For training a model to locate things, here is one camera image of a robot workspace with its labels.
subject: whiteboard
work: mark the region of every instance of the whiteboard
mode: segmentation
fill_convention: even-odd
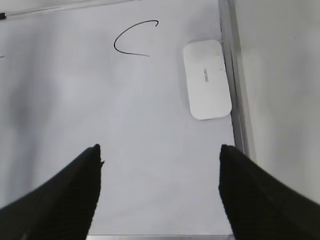
[[[116,47],[132,55],[116,51]],[[183,47],[221,42],[218,0],[144,0],[0,23],[0,206],[102,148],[92,235],[228,235],[231,116],[190,114]]]

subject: white wall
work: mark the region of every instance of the white wall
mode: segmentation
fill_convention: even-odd
[[[235,7],[256,160],[320,203],[320,1]]]

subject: whiteboard eraser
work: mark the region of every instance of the whiteboard eraser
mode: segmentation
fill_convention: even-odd
[[[198,120],[227,116],[232,104],[221,44],[190,43],[183,50],[190,111]]]

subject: black curve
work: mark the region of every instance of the black curve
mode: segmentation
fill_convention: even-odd
[[[137,55],[137,56],[144,56],[144,57],[150,57],[149,55],[145,55],[145,54],[139,54],[139,53],[131,53],[131,52],[125,52],[125,51],[121,51],[117,48],[116,46],[116,43],[118,41],[118,39],[128,30],[140,25],[140,24],[145,24],[145,23],[150,23],[150,22],[156,22],[156,25],[155,26],[158,26],[159,24],[159,21],[158,20],[148,20],[148,21],[142,21],[142,22],[139,22],[129,28],[127,28],[126,30],[124,30],[115,40],[114,40],[114,43],[113,43],[113,47],[115,50],[117,50],[119,53],[122,53],[122,54],[129,54],[129,55]]]

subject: eraser logo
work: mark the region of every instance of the eraser logo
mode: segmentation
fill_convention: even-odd
[[[205,69],[203,70],[203,72],[204,72],[205,82],[207,83],[207,82],[209,82],[209,77],[208,77],[208,70],[207,70],[207,68],[205,68]]]

